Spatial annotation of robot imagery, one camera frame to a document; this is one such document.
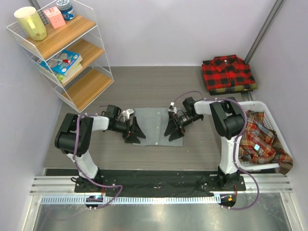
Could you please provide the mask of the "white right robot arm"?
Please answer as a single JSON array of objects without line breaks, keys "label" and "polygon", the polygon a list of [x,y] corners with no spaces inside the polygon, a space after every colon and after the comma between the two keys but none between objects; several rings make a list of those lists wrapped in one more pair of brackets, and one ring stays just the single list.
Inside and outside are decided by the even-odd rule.
[{"label": "white right robot arm", "polygon": [[168,124],[164,136],[169,141],[184,136],[185,127],[204,115],[211,115],[216,132],[221,137],[221,161],[218,166],[218,186],[223,190],[230,189],[240,179],[240,167],[237,157],[239,142],[247,125],[247,116],[237,101],[226,98],[222,101],[195,101],[192,97],[182,102],[186,110],[178,115],[175,103],[168,108]]}]

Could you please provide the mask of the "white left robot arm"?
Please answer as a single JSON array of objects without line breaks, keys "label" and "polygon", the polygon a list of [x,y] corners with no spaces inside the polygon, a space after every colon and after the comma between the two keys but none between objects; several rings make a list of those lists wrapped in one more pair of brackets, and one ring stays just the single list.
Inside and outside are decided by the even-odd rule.
[{"label": "white left robot arm", "polygon": [[78,170],[77,184],[84,184],[90,191],[101,188],[114,188],[114,185],[103,185],[99,167],[94,163],[90,152],[90,140],[94,131],[113,131],[120,133],[126,143],[140,143],[145,139],[138,125],[135,111],[122,111],[118,106],[108,105],[100,115],[77,115],[68,113],[55,137],[55,147],[67,155]]}]

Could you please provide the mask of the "grey long sleeve shirt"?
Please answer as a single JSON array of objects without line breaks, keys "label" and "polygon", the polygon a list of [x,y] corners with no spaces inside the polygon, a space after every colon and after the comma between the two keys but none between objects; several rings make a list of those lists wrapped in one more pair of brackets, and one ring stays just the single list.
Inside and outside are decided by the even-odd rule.
[{"label": "grey long sleeve shirt", "polygon": [[140,138],[140,143],[134,143],[133,145],[174,147],[183,146],[183,138],[169,141],[169,136],[164,136],[169,120],[167,108],[136,108],[135,116],[138,125],[146,138]]}]

